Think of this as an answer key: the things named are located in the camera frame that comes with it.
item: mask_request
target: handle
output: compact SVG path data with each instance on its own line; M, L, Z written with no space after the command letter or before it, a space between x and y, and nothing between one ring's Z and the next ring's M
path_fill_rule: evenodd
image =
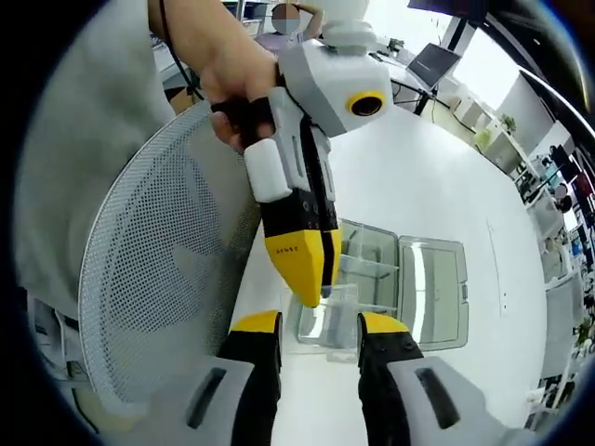
M240 134L240 142L244 149L260 140L257 133L259 125L270 124L274 128L268 98L258 98L250 102L246 98L233 97L211 105L211 111L226 114L233 131Z

